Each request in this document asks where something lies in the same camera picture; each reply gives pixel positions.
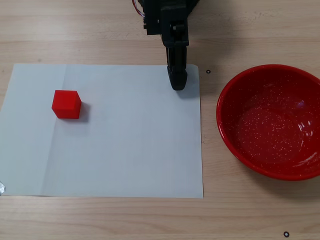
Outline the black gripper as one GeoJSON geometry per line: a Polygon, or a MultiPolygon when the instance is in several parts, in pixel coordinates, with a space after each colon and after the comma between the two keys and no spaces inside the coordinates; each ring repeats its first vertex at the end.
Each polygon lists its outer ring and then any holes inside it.
{"type": "Polygon", "coordinates": [[[182,91],[187,83],[188,15],[185,0],[145,0],[143,28],[160,35],[166,47],[167,72],[171,87],[182,91]]]}

